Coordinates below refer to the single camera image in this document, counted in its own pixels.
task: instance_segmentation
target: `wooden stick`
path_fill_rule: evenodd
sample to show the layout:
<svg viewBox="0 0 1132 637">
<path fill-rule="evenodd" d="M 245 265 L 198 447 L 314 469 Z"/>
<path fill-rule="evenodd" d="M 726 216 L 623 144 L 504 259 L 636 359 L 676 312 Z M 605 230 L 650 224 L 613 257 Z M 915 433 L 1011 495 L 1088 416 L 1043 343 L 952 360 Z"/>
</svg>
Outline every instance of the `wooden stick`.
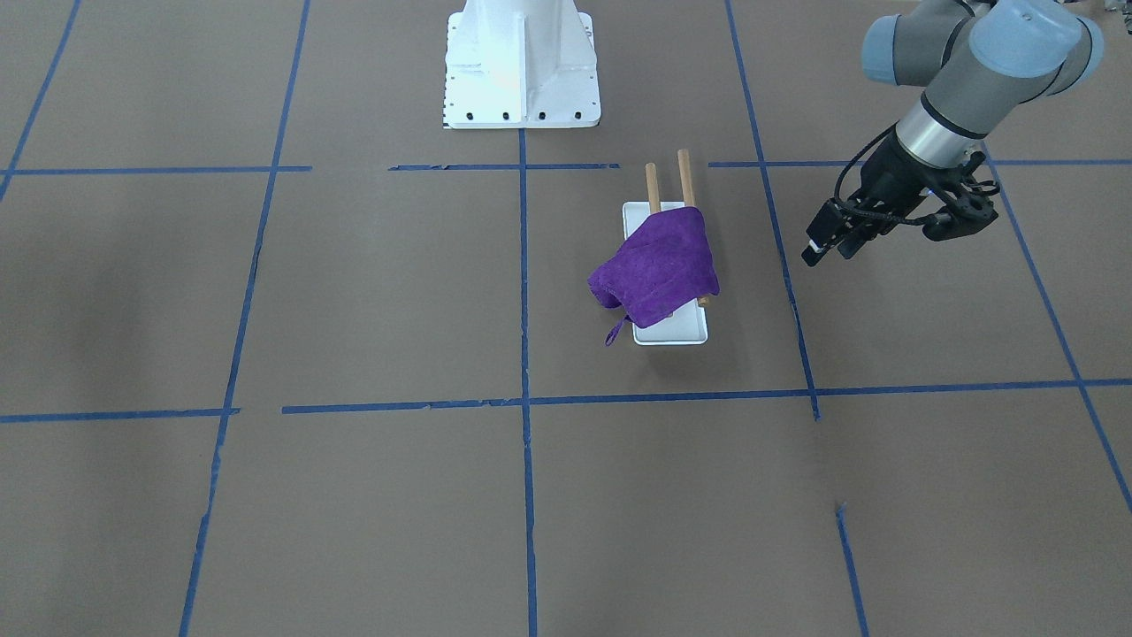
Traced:
<svg viewBox="0 0 1132 637">
<path fill-rule="evenodd" d="M 696 192 L 692 187 L 692 160 L 688 158 L 688 149 L 680 148 L 676 152 L 676 161 L 680 164 L 680 190 L 684 191 L 684 205 L 696 205 Z"/>
<path fill-rule="evenodd" d="M 649 187 L 649 213 L 660 212 L 660 183 L 657 181 L 657 164 L 644 164 L 644 182 Z"/>
</svg>

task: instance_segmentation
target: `white mounting plate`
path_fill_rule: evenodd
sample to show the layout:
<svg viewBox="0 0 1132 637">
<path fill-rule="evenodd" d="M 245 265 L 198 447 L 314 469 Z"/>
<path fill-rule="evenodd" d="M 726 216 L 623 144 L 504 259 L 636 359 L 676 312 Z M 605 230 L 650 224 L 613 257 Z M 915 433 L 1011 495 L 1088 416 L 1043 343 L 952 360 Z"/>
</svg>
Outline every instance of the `white mounting plate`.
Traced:
<svg viewBox="0 0 1132 637">
<path fill-rule="evenodd" d="M 684 201 L 660 204 L 660 209 L 678 207 L 684 207 Z M 625 238 L 629 238 L 648 217 L 649 201 L 626 201 L 621 206 Z M 703 345 L 707 343 L 707 312 L 696 299 L 692 299 L 655 326 L 644 329 L 633 326 L 633 341 L 637 345 Z"/>
<path fill-rule="evenodd" d="M 593 46 L 593 18 L 577 15 Z M 460 11 L 448 17 L 449 50 L 463 16 Z M 530 87 L 525 96 L 520 88 L 500 87 L 481 70 L 446 69 L 445 128 L 590 128 L 600 121 L 597 69 L 560 69 L 542 86 Z"/>
</svg>

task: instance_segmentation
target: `purple towel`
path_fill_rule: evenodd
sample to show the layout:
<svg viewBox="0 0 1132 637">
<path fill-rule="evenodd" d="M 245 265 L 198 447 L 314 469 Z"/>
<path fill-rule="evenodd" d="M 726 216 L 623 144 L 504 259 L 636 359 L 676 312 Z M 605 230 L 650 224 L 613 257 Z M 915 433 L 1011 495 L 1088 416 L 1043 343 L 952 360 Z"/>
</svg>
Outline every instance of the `purple towel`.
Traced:
<svg viewBox="0 0 1132 637">
<path fill-rule="evenodd" d="M 589 282 L 598 302 L 624 304 L 628 320 L 641 328 L 694 298 L 718 294 L 703 214 L 691 206 L 650 214 Z M 616 336 L 615 328 L 608 343 Z"/>
</svg>

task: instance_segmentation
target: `white plastic container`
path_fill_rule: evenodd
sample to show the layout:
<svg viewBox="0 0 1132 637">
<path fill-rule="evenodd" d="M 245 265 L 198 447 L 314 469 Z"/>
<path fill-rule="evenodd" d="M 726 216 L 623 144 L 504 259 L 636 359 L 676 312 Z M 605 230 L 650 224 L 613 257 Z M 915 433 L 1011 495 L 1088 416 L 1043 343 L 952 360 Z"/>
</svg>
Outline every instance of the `white plastic container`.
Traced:
<svg viewBox="0 0 1132 637">
<path fill-rule="evenodd" d="M 684 201 L 661 201 L 660 209 L 684 207 Z M 649 201 L 626 201 L 621 206 L 625 238 L 636 231 L 649 217 Z M 707 312 L 692 299 L 671 316 L 649 328 L 633 326 L 633 341 L 637 345 L 703 345 L 707 343 Z"/>
</svg>

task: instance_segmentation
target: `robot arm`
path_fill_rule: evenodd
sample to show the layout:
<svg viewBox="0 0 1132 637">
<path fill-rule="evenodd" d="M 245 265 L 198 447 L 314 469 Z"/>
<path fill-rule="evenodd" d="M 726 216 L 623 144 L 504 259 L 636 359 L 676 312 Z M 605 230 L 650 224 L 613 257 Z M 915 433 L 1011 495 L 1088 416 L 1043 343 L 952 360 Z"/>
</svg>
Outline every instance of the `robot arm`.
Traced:
<svg viewBox="0 0 1132 637">
<path fill-rule="evenodd" d="M 1014 106 L 1087 78 L 1103 51 L 1099 27 L 1054 0 L 924 0 L 908 16 L 877 20 L 863 49 L 866 75 L 926 88 L 842 171 L 806 231 L 803 258 L 816 265 L 833 247 L 850 258 L 900 224 L 919 225 L 935 241 L 986 227 L 997 218 L 989 199 L 997 187 L 972 177 L 986 158 L 979 141 Z M 877 144 L 860 188 L 842 199 L 849 169 Z M 929 193 L 943 207 L 908 218 Z"/>
</svg>

